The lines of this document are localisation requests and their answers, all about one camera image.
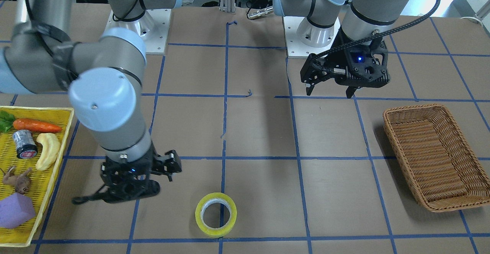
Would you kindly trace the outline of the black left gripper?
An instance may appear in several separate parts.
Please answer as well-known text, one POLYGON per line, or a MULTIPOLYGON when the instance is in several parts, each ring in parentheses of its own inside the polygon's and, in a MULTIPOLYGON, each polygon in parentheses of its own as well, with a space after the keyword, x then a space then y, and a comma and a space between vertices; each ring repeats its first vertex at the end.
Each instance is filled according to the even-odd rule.
MULTIPOLYGON (((306 58, 300 70, 301 82, 305 83, 306 95, 313 93, 315 85, 334 78, 334 68, 345 68, 346 75, 351 78, 377 78, 377 63, 373 52, 377 49, 377 40, 360 43, 333 52, 325 59, 314 59, 315 53, 306 58)), ((351 99, 358 87, 348 86, 346 98, 351 99)))

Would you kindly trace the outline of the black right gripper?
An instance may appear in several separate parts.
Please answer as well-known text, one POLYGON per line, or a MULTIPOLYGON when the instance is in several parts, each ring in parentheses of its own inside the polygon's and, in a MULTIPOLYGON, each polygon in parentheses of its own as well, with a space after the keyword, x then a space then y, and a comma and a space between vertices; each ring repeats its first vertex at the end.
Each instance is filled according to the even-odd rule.
POLYGON ((160 187, 150 179, 151 174, 165 175, 170 182, 173 174, 182 172, 182 163, 175 150, 157 154, 154 143, 138 159, 130 160, 126 152, 108 152, 100 168, 100 177, 106 187, 160 187))

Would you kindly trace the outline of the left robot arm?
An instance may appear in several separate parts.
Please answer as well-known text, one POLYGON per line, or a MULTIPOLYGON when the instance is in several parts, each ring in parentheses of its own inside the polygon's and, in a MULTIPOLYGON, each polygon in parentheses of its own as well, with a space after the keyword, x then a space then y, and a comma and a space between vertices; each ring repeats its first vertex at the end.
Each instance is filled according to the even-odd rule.
POLYGON ((301 17, 297 35, 302 43, 321 48, 310 52, 300 71, 306 95, 333 79, 346 86, 352 98, 359 88, 381 88, 390 83, 387 70, 388 31, 409 0, 273 0, 274 13, 301 17))

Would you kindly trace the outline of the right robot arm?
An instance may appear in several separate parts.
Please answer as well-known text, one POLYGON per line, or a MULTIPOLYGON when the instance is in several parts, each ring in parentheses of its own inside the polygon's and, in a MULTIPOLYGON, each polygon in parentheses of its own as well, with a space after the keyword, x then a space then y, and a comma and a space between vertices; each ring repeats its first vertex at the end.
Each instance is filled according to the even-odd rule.
POLYGON ((94 43, 69 37, 70 0, 17 0, 26 18, 1 51, 1 92, 33 95, 65 91, 78 120, 122 165, 128 178, 182 171, 176 152, 158 155, 140 107, 147 66, 142 38, 126 28, 105 31, 94 43))

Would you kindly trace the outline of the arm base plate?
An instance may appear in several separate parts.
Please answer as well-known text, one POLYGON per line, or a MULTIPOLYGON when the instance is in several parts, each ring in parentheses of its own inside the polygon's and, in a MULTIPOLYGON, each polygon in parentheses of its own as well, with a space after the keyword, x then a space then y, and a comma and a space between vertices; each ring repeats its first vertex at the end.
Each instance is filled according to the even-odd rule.
POLYGON ((138 33, 145 42, 147 55, 164 55, 171 16, 172 9, 170 8, 154 9, 147 10, 139 20, 124 22, 115 21, 111 11, 105 31, 115 27, 132 30, 138 33))
POLYGON ((305 59, 311 53, 318 54, 329 50, 341 24, 337 18, 333 26, 318 28, 308 22, 306 17, 284 16, 283 26, 287 56, 305 59))

